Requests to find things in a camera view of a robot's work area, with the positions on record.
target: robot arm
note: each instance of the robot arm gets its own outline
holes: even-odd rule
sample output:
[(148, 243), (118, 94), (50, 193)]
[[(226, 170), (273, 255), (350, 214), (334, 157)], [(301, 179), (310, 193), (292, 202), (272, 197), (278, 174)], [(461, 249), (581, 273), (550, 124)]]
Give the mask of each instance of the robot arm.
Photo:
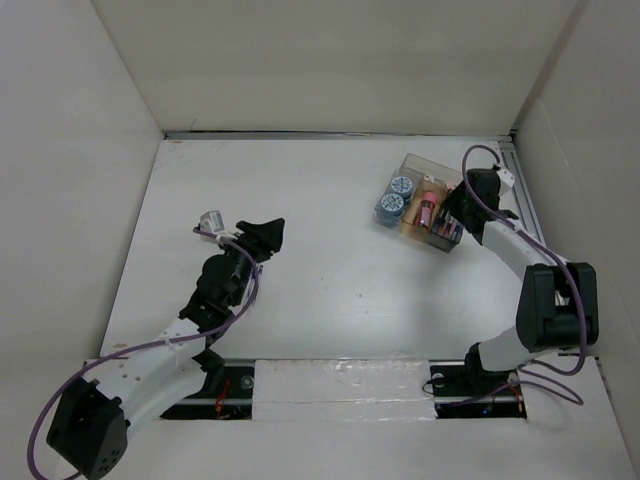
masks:
[[(492, 210), (513, 186), (513, 175), (495, 166), (468, 171), (474, 192)], [(444, 201), (442, 209), (494, 252), (522, 281), (516, 324), (497, 337), (473, 345), (465, 357), (466, 380), (482, 393), (485, 380), (504, 375), (535, 357), (579, 345), (580, 324), (566, 278), (550, 257), (535, 249), (516, 229), (494, 220), (469, 195), (462, 182)], [(512, 212), (501, 214), (516, 218)], [(587, 344), (598, 338), (596, 275), (587, 263), (566, 263), (582, 297), (587, 320)]]
[[(239, 222), (236, 227), (244, 233), (235, 245), (256, 264), (280, 251), (283, 219), (263, 225)], [(205, 262), (196, 291), (179, 318), (158, 337), (158, 346), (110, 362), (111, 368), (88, 379), (77, 378), (60, 397), (47, 443), (86, 478), (107, 475), (136, 432), (201, 390), (208, 374), (220, 378), (224, 360), (209, 347), (233, 321), (230, 308), (242, 303), (254, 270), (239, 250), (228, 244), (221, 248), (223, 255)], [(217, 333), (206, 334), (214, 330)], [(206, 336), (193, 338), (200, 334)], [(187, 337), (192, 339), (176, 340)]]

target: pink object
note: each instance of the pink object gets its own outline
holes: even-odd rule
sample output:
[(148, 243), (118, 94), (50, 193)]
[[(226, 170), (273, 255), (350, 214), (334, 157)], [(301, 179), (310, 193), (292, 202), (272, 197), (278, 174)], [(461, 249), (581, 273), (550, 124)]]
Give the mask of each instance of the pink object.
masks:
[(425, 192), (422, 196), (422, 212), (420, 213), (420, 226), (429, 227), (431, 225), (431, 215), (436, 208), (438, 196), (433, 192)]

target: white wall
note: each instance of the white wall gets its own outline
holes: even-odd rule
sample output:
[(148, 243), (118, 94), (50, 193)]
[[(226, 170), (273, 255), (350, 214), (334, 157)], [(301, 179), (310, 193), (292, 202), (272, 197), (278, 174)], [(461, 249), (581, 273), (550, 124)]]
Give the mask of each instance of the white wall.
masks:
[(93, 0), (165, 130), (506, 134), (576, 0)]
[(516, 141), (546, 240), (597, 269), (597, 351), (640, 471), (640, 4), (585, 3)]
[(0, 478), (98, 351), (160, 138), (89, 0), (0, 0)]

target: clear plastic container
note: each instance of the clear plastic container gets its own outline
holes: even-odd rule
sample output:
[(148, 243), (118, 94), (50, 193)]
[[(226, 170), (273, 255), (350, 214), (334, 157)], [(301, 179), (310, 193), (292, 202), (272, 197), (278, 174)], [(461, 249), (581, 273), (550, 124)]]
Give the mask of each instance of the clear plastic container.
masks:
[[(404, 179), (410, 181), (411, 188), (407, 187)], [(410, 153), (402, 162), (402, 166), (394, 172), (387, 189), (378, 201), (375, 207), (376, 221), (389, 228), (398, 228), (402, 234), (411, 238), (450, 252), (460, 243), (463, 229), (458, 227), (456, 230), (456, 223), (452, 222), (452, 219), (444, 221), (439, 209), (442, 201), (461, 181), (460, 172)], [(421, 226), (422, 199), (428, 191), (435, 194), (437, 201), (429, 225)]]

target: white table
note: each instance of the white table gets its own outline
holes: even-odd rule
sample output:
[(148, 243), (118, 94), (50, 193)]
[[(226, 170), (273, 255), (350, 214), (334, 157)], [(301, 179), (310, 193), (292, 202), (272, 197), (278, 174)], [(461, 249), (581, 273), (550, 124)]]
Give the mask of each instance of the white table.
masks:
[[(450, 254), (373, 221), (407, 153), (460, 168), (473, 140), (335, 137), (164, 141), (105, 335), (102, 354), (154, 338), (186, 305), (217, 248), (191, 229), (220, 209), (239, 220), (286, 219), (258, 303), (215, 345), (225, 358), (462, 358), (514, 323), (520, 284), (469, 235)], [(498, 148), (495, 141), (480, 142)], [(490, 166), (487, 152), (471, 166)], [(513, 196), (503, 206), (518, 211)]]

